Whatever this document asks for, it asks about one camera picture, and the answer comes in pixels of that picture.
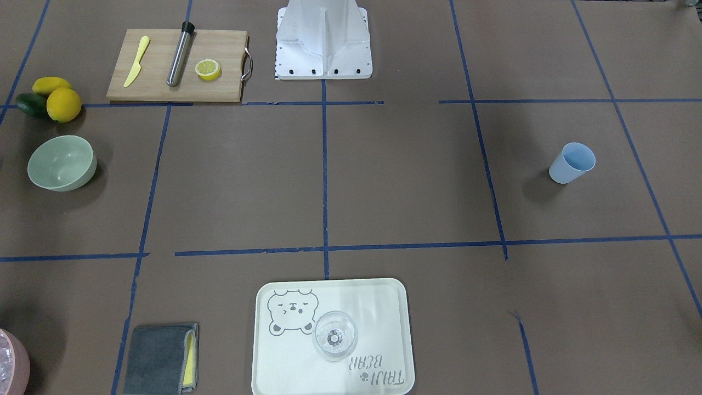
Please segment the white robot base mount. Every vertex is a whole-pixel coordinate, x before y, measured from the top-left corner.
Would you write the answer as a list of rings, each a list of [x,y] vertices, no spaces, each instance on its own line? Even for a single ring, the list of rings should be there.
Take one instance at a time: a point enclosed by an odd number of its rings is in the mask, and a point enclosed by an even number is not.
[[[276,22],[278,80],[372,77],[368,13],[356,1],[290,1]]]

